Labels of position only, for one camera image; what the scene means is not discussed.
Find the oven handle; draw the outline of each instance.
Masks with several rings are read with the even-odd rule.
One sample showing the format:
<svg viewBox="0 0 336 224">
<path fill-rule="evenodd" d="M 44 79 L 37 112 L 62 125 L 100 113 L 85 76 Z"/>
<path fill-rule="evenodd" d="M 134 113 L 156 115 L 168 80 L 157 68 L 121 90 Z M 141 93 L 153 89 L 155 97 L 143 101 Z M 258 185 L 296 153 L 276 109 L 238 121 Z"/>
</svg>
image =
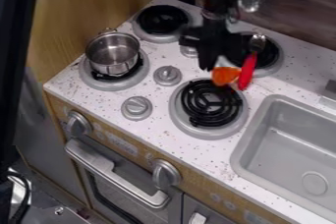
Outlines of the oven handle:
<svg viewBox="0 0 336 224">
<path fill-rule="evenodd" d="M 159 210 L 169 201 L 168 195 L 157 191 L 153 196 L 145 193 L 130 182 L 113 172 L 115 164 L 87 144 L 71 139 L 65 146 L 66 152 L 85 169 L 108 181 L 125 194 L 134 197 L 144 205 Z"/>
</svg>

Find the gray sink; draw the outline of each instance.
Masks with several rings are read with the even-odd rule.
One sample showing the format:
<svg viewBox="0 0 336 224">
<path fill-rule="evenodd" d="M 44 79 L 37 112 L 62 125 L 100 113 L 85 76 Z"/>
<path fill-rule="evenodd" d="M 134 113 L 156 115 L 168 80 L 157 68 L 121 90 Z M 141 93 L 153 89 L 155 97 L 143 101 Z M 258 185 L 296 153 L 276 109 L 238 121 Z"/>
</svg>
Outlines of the gray sink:
<svg viewBox="0 0 336 224">
<path fill-rule="evenodd" d="M 231 156 L 241 177 L 336 223 L 336 117 L 265 98 Z"/>
</svg>

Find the white countertop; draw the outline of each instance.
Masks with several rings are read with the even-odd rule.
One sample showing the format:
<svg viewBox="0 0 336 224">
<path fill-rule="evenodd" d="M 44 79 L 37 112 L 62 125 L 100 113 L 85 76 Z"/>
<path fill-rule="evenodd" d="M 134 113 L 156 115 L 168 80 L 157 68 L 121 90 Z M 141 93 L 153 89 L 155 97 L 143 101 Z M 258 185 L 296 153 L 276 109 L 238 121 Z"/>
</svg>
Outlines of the white countertop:
<svg viewBox="0 0 336 224">
<path fill-rule="evenodd" d="M 181 7 L 192 13 L 197 23 L 200 21 L 197 7 L 176 0 L 154 0 L 150 4 Z M 330 221 L 239 177 L 232 170 L 229 159 L 261 101 L 270 94 L 283 94 L 336 115 L 336 111 L 318 104 L 327 81 L 336 80 L 336 52 L 243 22 L 232 26 L 231 30 L 258 30 L 273 38 L 283 48 L 285 62 L 279 72 L 266 78 L 254 79 L 248 90 L 244 91 L 250 107 L 249 120 L 238 134 L 224 140 L 209 141 L 189 137 L 169 117 L 168 100 L 176 86 L 163 87 L 154 82 L 153 72 L 158 67 L 172 65 L 179 68 L 183 73 L 182 82 L 210 77 L 209 73 L 199 69 L 196 59 L 181 55 L 178 42 L 159 45 L 141 41 L 141 48 L 150 59 L 150 71 L 140 84 L 130 89 L 117 92 L 93 89 L 82 82 L 78 65 L 74 63 L 45 84 L 44 88 L 291 222 L 331 224 Z M 118 31 L 132 33 L 131 23 L 123 23 Z M 153 103 L 153 113 L 146 120 L 129 121 L 121 113 L 122 103 L 135 95 L 145 96 Z"/>
</svg>

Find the stainless steel pot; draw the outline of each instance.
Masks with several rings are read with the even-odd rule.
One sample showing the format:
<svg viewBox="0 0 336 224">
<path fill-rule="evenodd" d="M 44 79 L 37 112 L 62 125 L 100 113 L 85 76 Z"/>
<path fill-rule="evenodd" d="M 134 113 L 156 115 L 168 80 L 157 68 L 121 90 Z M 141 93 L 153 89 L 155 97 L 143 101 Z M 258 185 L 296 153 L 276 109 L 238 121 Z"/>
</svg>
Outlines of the stainless steel pot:
<svg viewBox="0 0 336 224">
<path fill-rule="evenodd" d="M 85 54 L 93 70 L 120 77 L 128 73 L 139 58 L 140 44 L 127 33 L 108 30 L 86 47 Z"/>
</svg>

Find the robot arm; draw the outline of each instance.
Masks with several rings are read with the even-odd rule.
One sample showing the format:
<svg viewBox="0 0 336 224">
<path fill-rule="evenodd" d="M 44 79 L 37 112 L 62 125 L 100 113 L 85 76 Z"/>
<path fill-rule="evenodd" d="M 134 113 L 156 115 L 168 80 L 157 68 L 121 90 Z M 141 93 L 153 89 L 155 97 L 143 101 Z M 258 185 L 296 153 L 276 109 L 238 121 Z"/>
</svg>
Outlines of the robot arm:
<svg viewBox="0 0 336 224">
<path fill-rule="evenodd" d="M 193 47 L 198 53 L 198 64 L 202 70 L 211 71 L 219 56 L 240 56 L 242 37 L 227 30 L 231 10 L 238 9 L 239 0 L 198 0 L 202 6 L 203 24 L 197 28 L 186 28 L 180 45 Z"/>
</svg>

